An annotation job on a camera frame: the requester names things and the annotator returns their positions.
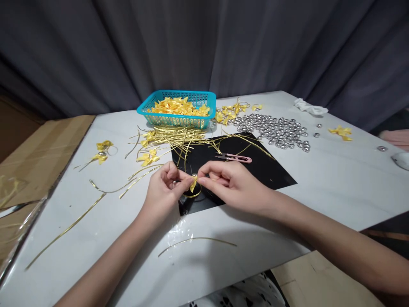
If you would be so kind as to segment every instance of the left hand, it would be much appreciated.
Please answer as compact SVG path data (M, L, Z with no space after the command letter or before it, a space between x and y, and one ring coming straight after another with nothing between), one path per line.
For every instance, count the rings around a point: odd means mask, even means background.
M144 221L152 227L159 227L192 183L192 176L179 170L172 161L164 164L150 178L139 216L142 215Z

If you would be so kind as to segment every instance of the white mouse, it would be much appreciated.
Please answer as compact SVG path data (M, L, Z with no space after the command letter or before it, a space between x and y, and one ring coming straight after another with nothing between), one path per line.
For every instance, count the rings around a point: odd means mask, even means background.
M392 160L401 168L409 171L409 152L396 153L392 156Z

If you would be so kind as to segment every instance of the scissors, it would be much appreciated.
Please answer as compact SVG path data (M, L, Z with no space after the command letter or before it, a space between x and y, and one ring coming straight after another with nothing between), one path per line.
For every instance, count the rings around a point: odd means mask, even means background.
M228 153L222 153L221 156L215 156L216 158L220 159L225 159L225 160L230 160L230 161L238 161L241 163L251 163L253 160L249 157L245 156L237 156L237 155L232 155Z

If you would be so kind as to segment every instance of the table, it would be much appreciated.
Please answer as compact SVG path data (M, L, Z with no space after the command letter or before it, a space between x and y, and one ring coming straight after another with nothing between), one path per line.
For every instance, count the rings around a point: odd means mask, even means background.
M280 191L355 230L387 220L409 210L409 172L390 156L400 152L330 115L314 118L293 106L296 97L285 92L242 96L241 101L263 104L260 113L296 119L307 127L311 151L265 147L298 182ZM218 99L217 105L232 105L236 97ZM28 270L34 256L81 216L100 196L89 179L105 190L122 186L139 170L136 152L124 159L133 145L129 137L137 125L146 127L136 111L99 115L73 157L58 187L29 234L0 290L2 306L53 305L103 254L140 210L149 175L120 200L121 192L107 194L71 231L54 243ZM352 127L352 142L330 134L328 128ZM223 127L228 133L236 127ZM320 138L312 137L314 132ZM220 125L213 136L221 134ZM77 165L89 161L97 142L111 140L118 153L103 165L96 162L80 173ZM380 152L377 146L389 148ZM171 160L171 153L160 160ZM169 244L191 237L212 237L236 243L233 247L207 240L194 240L171 248ZM215 290L278 266L310 250L280 225L236 212L226 206L179 217L172 216L146 243L129 268L110 304L117 306L179 306Z

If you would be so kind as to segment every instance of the silver ball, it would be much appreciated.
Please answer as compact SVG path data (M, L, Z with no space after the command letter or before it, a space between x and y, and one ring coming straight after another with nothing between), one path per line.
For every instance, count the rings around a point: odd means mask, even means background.
M387 151L388 150L388 148L385 147L385 146L378 146L378 147L376 147L376 149L378 149L379 151Z

